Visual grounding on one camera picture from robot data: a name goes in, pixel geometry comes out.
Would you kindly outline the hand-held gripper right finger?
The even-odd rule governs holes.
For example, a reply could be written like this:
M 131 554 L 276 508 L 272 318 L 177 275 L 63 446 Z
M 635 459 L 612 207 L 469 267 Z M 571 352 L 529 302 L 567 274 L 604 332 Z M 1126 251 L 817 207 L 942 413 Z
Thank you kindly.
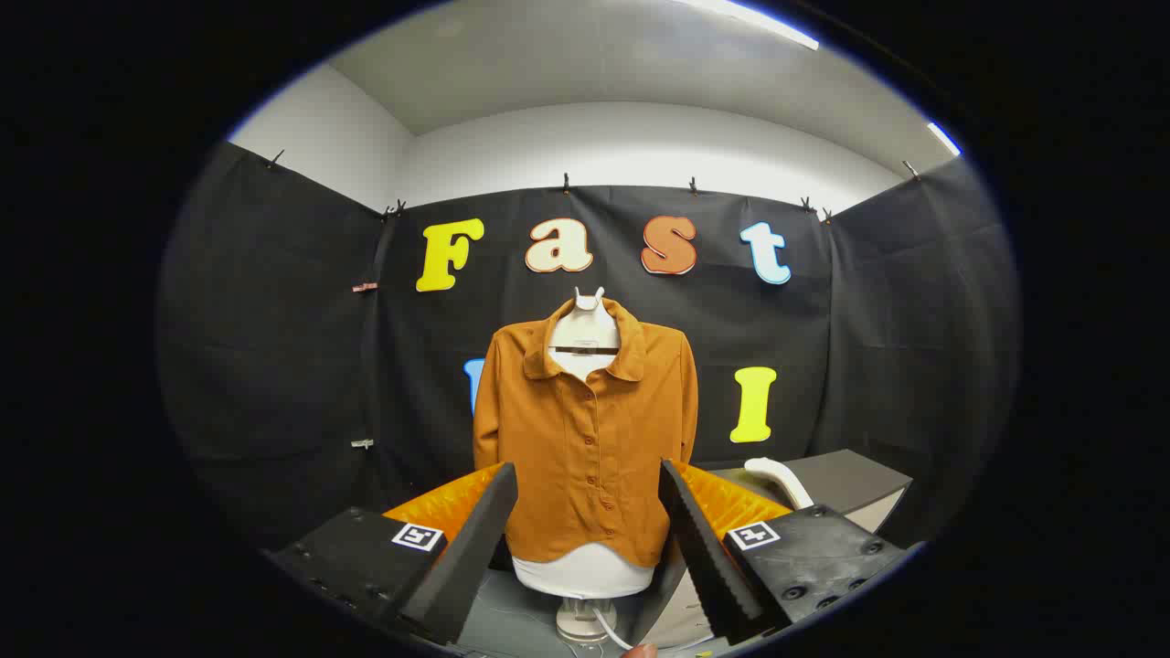
M 826 503 L 775 503 L 676 460 L 661 462 L 658 495 L 698 605 L 732 645 L 819 621 L 918 554 Z

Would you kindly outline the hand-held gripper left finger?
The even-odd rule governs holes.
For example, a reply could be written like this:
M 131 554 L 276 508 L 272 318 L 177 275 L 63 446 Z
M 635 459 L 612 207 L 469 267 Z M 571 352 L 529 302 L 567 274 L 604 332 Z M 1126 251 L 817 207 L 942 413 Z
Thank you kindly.
M 452 644 L 517 496 L 512 462 L 497 462 L 388 510 L 350 507 L 266 557 L 380 631 Z

